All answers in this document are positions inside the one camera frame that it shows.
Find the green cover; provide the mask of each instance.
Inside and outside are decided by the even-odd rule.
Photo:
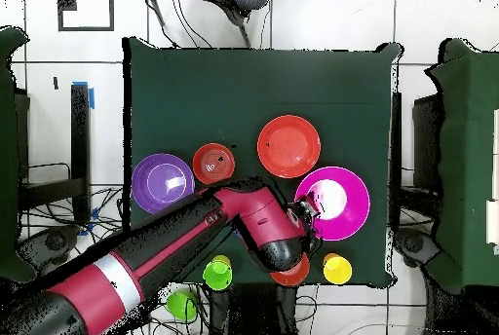
[[[19,152],[18,122],[14,102],[14,79],[11,56],[27,41],[25,34],[13,27],[0,28],[0,278],[30,281],[36,277],[33,268],[22,261],[15,250],[18,227]]]
[[[160,50],[130,39],[132,52],[132,166],[153,153],[172,153],[189,166],[203,144],[232,150],[234,176],[268,173],[256,140],[272,119],[301,116],[322,144],[315,168],[341,166],[358,174],[370,193],[370,215],[362,229],[340,242],[325,242],[311,261],[305,283],[327,283],[322,261],[329,252],[348,258],[352,284],[385,287],[388,141],[392,63],[398,44],[379,52],[254,50]],[[292,200],[303,177],[274,177]],[[203,185],[196,183],[196,189]],[[132,223],[147,217],[132,201]],[[222,231],[206,249],[223,240]],[[201,282],[215,254],[226,255],[233,282],[273,282],[251,263],[242,242],[230,236],[182,280]]]
[[[442,63],[429,73],[440,84],[445,110],[439,163],[443,211],[437,229],[444,252],[428,271],[443,288],[457,292],[471,284],[499,285],[499,256],[486,243],[499,55],[476,51],[459,39],[443,48]]]

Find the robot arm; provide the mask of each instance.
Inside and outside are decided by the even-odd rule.
[[[2,335],[100,335],[175,279],[234,219],[253,259],[269,272],[288,270],[309,246],[299,212],[285,210],[260,178],[207,188],[152,215],[95,263],[31,297],[1,322]]]

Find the lime green cup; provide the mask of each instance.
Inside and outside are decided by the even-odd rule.
[[[214,291],[222,291],[232,281],[230,260],[224,255],[216,255],[205,268],[203,279]]]
[[[181,289],[168,297],[165,307],[175,318],[190,320],[196,317],[197,302],[196,295],[188,289]]]

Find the red bowl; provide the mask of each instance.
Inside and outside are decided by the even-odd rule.
[[[229,178],[235,165],[231,151],[218,143],[200,147],[192,160],[194,174],[205,185]]]
[[[315,128],[298,116],[281,116],[261,131],[258,158],[272,174],[283,178],[305,174],[319,159],[321,141]]]
[[[307,278],[309,272],[310,261],[308,260],[307,254],[303,253],[298,265],[295,265],[288,271],[271,273],[270,276],[279,285],[297,286]]]

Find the pink bowl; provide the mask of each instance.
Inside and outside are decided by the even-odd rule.
[[[363,181],[343,167],[322,167],[300,183],[294,199],[311,195],[321,212],[314,228],[325,241],[341,241],[359,231],[369,215],[369,193]]]

